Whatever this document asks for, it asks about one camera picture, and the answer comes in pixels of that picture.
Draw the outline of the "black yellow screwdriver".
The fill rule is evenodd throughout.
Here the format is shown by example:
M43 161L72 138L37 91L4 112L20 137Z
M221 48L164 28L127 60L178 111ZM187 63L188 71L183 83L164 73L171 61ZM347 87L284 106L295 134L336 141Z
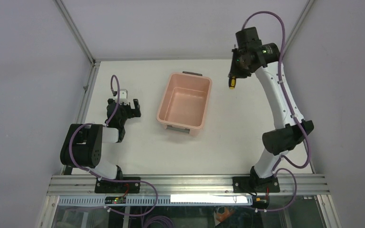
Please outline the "black yellow screwdriver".
M236 86L236 78L230 77L229 78L229 89L234 89Z

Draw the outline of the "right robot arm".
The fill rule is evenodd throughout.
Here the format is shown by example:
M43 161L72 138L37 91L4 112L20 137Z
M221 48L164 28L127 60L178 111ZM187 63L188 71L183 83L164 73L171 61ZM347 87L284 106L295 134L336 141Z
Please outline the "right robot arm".
M263 44L255 27L243 28L235 34L238 46L232 49L229 87L234 89L237 79L255 74L266 94L272 111L275 129L262 135L264 151L252 166L250 175L234 178L242 190L279 191L275 169L289 151L302 143L314 130L295 107L291 91L283 76L284 68L279 48L274 43Z

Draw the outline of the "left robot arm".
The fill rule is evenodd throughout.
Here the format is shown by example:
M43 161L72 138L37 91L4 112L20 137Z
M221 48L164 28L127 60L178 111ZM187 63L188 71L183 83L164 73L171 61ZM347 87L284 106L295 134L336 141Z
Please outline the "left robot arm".
M128 119L141 117L138 99L108 99L107 117L109 124L71 124L60 152L63 165L93 172L99 180L123 181L123 173L118 165L101 158L104 143L121 143L125 137L125 123Z

